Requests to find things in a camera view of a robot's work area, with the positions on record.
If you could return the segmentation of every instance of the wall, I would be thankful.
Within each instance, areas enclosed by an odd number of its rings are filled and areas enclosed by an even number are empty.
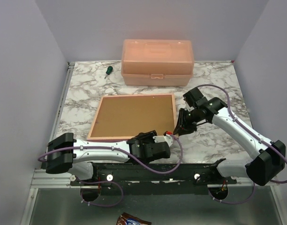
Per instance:
[[[20,223],[67,63],[34,0],[0,0],[0,225]]]
[[[253,126],[287,146],[287,0],[268,2],[234,66]]]
[[[268,0],[36,0],[68,61],[119,60],[127,38],[189,39],[234,60]]]

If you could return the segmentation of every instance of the brown snack bag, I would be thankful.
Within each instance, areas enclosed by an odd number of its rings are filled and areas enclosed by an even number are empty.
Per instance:
[[[128,213],[123,213],[117,219],[116,225],[151,225],[151,222],[141,220]]]

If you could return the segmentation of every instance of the box latch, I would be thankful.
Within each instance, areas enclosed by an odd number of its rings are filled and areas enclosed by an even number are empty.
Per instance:
[[[151,79],[163,79],[163,74],[151,74]]]

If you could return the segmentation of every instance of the brown board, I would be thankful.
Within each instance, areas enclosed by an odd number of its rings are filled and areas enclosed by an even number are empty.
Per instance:
[[[174,94],[103,96],[95,114],[89,141],[119,141],[156,130],[173,131],[176,124]]]

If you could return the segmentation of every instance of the marble table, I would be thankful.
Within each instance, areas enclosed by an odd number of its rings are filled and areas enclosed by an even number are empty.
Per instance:
[[[105,79],[108,66],[113,72]],[[194,76],[186,87],[127,86],[121,76],[120,61],[77,62],[63,106],[57,136],[73,132],[75,138],[86,140],[98,103],[103,95],[174,93],[177,111],[185,106],[182,95],[200,84],[215,84],[226,89],[231,98],[232,110],[251,125],[248,109],[231,62],[197,62]],[[209,99],[225,94],[212,87],[201,88]],[[184,147],[183,163],[213,163],[220,158],[242,159],[248,154],[227,133],[213,124],[198,127],[198,131],[180,137]],[[154,161],[176,163],[180,155],[177,144],[171,148],[171,157]]]

